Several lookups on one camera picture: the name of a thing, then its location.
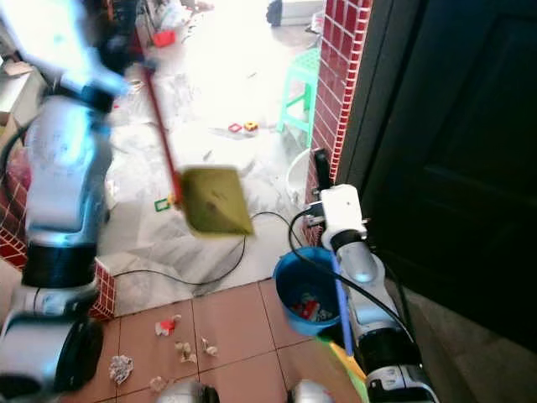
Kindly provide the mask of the silver robot foot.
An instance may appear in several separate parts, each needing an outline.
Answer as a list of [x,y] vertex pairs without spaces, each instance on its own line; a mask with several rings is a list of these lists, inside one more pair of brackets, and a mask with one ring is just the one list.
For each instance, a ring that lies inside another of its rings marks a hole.
[[322,384],[303,379],[289,390],[287,403],[335,403],[335,401]]
[[198,379],[174,381],[157,395],[156,403],[220,403],[215,388]]

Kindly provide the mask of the cardboard box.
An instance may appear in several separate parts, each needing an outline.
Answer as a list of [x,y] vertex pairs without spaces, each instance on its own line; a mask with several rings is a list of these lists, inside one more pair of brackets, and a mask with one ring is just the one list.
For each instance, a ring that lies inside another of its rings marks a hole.
[[0,123],[29,123],[37,115],[44,81],[26,61],[7,60],[0,74]]

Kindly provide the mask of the white basin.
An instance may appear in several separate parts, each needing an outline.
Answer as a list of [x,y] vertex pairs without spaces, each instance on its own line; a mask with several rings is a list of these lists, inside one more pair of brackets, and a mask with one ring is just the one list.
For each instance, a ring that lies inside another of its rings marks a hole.
[[290,200],[296,205],[304,205],[310,195],[307,187],[310,177],[310,152],[311,149],[300,151],[291,161],[287,173],[285,173],[285,189]]

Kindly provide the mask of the black wheel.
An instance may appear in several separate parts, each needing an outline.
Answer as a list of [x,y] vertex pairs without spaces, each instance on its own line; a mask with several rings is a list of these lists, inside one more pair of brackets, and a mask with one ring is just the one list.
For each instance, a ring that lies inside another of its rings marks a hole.
[[265,19],[266,23],[273,28],[280,27],[283,24],[283,0],[271,0],[266,5]]

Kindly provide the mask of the red-handled broom with yellow bristles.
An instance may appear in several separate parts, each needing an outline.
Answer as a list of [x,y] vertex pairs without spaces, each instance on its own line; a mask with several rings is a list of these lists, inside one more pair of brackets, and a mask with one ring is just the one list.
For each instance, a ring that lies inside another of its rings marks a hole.
[[181,169],[173,153],[173,144],[164,121],[156,89],[153,66],[139,64],[144,89],[149,96],[162,153],[166,177],[171,185],[171,202],[185,216],[196,237],[250,237],[253,235],[245,193],[237,169],[221,165],[197,165]]

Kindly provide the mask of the blue plastic bucket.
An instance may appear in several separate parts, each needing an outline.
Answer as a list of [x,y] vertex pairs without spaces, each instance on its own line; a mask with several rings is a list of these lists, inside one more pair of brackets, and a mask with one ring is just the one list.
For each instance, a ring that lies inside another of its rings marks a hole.
[[300,247],[285,254],[274,269],[273,280],[285,319],[306,337],[337,326],[341,319],[333,254],[322,247]]

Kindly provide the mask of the red and white paper scrap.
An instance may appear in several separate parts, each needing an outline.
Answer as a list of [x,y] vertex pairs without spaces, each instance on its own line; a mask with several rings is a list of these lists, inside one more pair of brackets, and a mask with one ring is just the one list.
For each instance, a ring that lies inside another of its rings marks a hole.
[[175,314],[164,320],[159,320],[158,322],[155,322],[154,334],[156,334],[157,337],[169,337],[169,335],[175,332],[176,328],[178,327],[178,323],[180,323],[181,318],[183,318],[183,316],[181,316],[180,314]]

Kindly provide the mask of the silver robot right foot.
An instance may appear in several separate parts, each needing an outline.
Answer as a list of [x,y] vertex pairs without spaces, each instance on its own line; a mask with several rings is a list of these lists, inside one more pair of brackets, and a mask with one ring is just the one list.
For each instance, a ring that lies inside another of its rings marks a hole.
[[303,379],[289,390],[287,403],[335,403],[335,401],[322,384]]

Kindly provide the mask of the red and yellow toy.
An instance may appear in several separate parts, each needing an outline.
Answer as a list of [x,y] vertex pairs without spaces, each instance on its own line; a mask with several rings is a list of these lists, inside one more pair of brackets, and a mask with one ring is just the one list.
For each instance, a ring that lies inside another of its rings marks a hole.
[[227,131],[231,133],[244,133],[246,135],[253,135],[260,129],[260,123],[256,120],[247,120],[245,123],[231,123],[227,126]]

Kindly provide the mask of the dark door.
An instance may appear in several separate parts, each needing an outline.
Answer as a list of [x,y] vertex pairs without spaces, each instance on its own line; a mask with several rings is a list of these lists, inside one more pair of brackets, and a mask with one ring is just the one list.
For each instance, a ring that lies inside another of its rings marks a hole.
[[339,175],[400,284],[537,353],[537,0],[372,0]]

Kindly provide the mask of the crumpled white paper ball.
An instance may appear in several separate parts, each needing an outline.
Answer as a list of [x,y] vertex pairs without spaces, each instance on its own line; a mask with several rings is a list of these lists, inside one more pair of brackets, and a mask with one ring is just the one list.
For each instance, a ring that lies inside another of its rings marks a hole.
[[133,360],[126,354],[116,354],[110,359],[108,365],[108,379],[111,380],[115,386],[122,386],[124,381],[129,379],[130,374],[133,372]]

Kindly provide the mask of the blue-handled green dustpan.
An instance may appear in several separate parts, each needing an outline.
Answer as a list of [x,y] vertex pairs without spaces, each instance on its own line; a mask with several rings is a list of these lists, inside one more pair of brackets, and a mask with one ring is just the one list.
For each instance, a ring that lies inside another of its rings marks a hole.
[[354,357],[354,347],[356,343],[353,341],[352,323],[350,322],[349,311],[349,295],[347,286],[342,283],[341,269],[339,269],[338,258],[329,252],[330,272],[333,274],[335,295],[338,305],[338,325],[341,327],[342,345],[333,342],[330,347],[335,357],[344,365],[349,380],[352,382],[354,390],[359,395],[362,403],[371,403],[369,400],[368,391],[366,390],[366,374]]

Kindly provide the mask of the green plastic stool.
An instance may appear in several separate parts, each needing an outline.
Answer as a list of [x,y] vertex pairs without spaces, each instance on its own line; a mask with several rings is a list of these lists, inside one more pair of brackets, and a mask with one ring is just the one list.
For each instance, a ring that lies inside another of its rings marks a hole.
[[312,146],[315,124],[315,103],[320,68],[320,51],[310,49],[298,54],[285,71],[281,92],[280,133],[290,132],[299,145]]

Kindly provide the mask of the small red basket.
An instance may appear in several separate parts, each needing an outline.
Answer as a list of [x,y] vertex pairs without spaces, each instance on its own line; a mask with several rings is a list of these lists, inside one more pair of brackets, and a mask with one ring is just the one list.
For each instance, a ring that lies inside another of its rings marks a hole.
[[166,49],[178,41],[176,29],[161,29],[151,34],[150,43],[156,49]]

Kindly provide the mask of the pink plastic bag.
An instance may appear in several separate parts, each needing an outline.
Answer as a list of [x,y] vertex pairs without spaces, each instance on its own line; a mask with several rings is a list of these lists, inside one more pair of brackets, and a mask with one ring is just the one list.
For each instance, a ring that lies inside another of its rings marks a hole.
[[31,173],[26,149],[23,146],[15,146],[8,156],[7,183],[8,194],[20,207],[24,207],[31,183]]

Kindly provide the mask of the silver robot left foot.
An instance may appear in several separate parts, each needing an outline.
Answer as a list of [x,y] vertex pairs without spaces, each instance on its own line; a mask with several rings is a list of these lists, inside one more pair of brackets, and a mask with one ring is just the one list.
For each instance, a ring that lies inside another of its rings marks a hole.
[[220,403],[215,388],[198,379],[174,381],[157,395],[156,403]]

